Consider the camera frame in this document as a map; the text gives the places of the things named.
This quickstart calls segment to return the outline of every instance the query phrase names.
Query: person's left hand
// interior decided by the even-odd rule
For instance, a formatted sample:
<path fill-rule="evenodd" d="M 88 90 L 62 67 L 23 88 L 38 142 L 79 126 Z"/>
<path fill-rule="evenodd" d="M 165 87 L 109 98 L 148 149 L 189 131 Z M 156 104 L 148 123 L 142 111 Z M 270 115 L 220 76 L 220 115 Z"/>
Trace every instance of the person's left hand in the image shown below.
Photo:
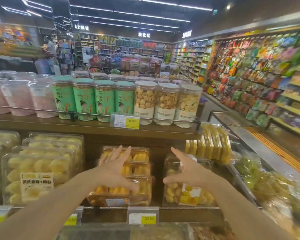
<path fill-rule="evenodd" d="M 128 190 L 138 191 L 138 185 L 127 180 L 122 174 L 121 169 L 131 152 L 131 147 L 120 156 L 122 146 L 113 149 L 110 155 L 100 158 L 99 166 L 90 169 L 87 173 L 92 174 L 95 179 L 95 187 L 106 186 L 110 188 L 124 187 Z"/>

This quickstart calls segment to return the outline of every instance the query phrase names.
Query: illuminated sign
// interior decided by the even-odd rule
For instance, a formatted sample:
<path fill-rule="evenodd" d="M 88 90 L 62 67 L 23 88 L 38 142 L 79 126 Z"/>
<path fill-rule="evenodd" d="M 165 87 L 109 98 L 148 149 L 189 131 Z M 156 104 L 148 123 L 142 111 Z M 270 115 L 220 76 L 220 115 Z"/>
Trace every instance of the illuminated sign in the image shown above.
<path fill-rule="evenodd" d="M 84 31 L 89 31 L 89 26 L 85 26 L 85 25 L 75 24 L 74 28 L 84 30 Z"/>
<path fill-rule="evenodd" d="M 192 33 L 192 30 L 188 31 L 188 32 L 184 32 L 182 37 L 183 38 L 186 38 L 186 37 L 190 37 L 191 36 L 191 33 Z"/>
<path fill-rule="evenodd" d="M 138 37 L 150 38 L 150 33 L 139 32 Z"/>

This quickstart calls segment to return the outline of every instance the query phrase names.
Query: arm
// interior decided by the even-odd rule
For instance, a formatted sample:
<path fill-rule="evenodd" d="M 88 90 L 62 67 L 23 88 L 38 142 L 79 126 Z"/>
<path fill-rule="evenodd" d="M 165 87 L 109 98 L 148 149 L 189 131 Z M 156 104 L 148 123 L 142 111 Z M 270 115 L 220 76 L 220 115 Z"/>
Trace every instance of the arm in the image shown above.
<path fill-rule="evenodd" d="M 224 178 L 200 166 L 179 150 L 173 147 L 171 150 L 182 162 L 183 172 L 165 177 L 163 182 L 166 184 L 186 183 L 212 193 L 239 240 L 294 239 Z"/>
<path fill-rule="evenodd" d="M 121 168 L 131 147 L 119 157 L 122 146 L 102 158 L 105 163 L 82 172 L 70 181 L 52 190 L 0 223 L 0 239 L 52 239 L 84 198 L 98 186 L 138 190 L 138 187 L 121 175 Z"/>

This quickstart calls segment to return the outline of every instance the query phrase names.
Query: hand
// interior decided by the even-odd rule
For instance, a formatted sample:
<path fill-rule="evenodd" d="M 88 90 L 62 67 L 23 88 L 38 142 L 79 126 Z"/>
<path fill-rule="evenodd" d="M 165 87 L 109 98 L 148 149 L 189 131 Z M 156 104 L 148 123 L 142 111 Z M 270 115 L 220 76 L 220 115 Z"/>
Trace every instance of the hand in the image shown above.
<path fill-rule="evenodd" d="M 178 149 L 171 147 L 171 151 L 182 162 L 182 173 L 169 175 L 163 179 L 163 182 L 165 184 L 186 183 L 193 187 L 201 187 L 211 191 L 210 182 L 218 180 L 219 176 L 204 168 Z"/>
<path fill-rule="evenodd" d="M 100 158 L 99 166 L 88 170 L 95 178 L 96 187 L 107 186 L 110 188 L 124 187 L 128 190 L 138 191 L 138 185 L 127 180 L 122 174 L 121 169 L 131 152 L 131 147 L 120 156 L 122 146 L 113 149 L 110 155 Z"/>

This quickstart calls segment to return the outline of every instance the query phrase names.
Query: forearm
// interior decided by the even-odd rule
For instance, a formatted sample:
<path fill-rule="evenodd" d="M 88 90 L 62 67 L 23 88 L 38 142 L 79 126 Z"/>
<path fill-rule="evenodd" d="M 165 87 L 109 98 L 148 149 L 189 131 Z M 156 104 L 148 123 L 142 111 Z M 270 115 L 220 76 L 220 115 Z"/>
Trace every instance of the forearm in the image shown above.
<path fill-rule="evenodd" d="M 0 223 L 0 239 L 52 239 L 95 186 L 88 171 L 52 190 Z"/>
<path fill-rule="evenodd" d="M 225 179 L 216 180 L 212 194 L 239 240 L 293 239 Z"/>

